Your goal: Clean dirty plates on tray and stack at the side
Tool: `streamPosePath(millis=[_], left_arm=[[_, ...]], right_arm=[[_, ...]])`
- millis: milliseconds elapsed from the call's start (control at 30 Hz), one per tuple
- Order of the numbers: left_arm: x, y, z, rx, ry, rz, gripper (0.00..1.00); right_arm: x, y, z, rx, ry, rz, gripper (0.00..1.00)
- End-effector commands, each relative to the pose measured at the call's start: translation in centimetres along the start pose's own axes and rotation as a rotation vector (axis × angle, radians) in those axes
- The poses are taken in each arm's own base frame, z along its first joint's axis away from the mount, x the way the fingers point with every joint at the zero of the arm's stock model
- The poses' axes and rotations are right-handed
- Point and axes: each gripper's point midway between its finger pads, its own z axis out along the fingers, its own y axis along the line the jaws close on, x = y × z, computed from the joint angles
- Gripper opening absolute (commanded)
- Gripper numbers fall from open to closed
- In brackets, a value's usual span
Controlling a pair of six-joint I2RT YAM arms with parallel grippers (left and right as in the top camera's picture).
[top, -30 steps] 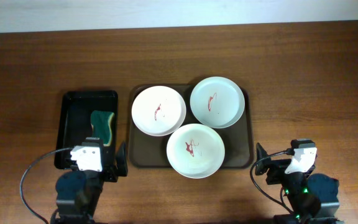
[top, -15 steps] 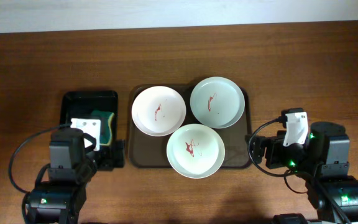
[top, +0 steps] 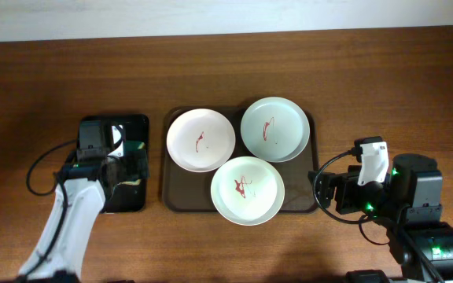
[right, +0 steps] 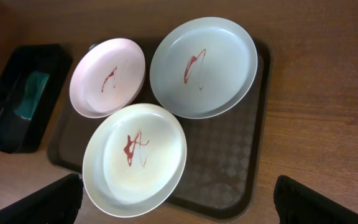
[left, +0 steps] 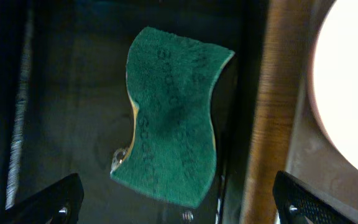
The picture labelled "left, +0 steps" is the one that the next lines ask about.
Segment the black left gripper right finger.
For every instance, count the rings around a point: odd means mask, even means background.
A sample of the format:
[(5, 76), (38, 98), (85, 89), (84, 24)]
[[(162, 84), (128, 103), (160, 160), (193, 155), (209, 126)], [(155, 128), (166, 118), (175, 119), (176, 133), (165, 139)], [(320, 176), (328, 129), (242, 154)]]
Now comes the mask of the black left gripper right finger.
[(282, 224), (351, 224), (352, 220), (313, 195), (300, 180), (278, 171), (273, 184), (273, 197)]

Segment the green and yellow sponge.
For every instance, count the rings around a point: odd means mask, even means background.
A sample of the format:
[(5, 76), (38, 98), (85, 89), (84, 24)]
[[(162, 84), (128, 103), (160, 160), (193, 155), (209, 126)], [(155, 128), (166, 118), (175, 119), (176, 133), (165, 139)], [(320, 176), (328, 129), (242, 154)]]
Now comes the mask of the green and yellow sponge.
[(131, 44), (126, 87), (134, 115), (112, 180), (156, 200), (196, 208), (216, 172), (213, 90), (234, 52), (146, 27)]

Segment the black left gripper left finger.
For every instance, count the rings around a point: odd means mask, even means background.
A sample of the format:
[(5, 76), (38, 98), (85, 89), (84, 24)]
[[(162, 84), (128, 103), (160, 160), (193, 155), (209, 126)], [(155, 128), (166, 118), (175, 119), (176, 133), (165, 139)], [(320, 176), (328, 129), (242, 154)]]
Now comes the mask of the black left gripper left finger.
[(77, 224), (83, 197), (80, 176), (70, 174), (7, 210), (5, 222)]

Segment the white plate with pinkish tint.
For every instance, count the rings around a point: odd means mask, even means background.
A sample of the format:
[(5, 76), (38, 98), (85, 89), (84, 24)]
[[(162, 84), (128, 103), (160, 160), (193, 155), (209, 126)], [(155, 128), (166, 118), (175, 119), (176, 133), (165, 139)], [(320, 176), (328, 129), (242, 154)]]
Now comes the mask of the white plate with pinkish tint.
[(313, 46), (308, 87), (322, 132), (358, 170), (358, 0), (329, 8)]

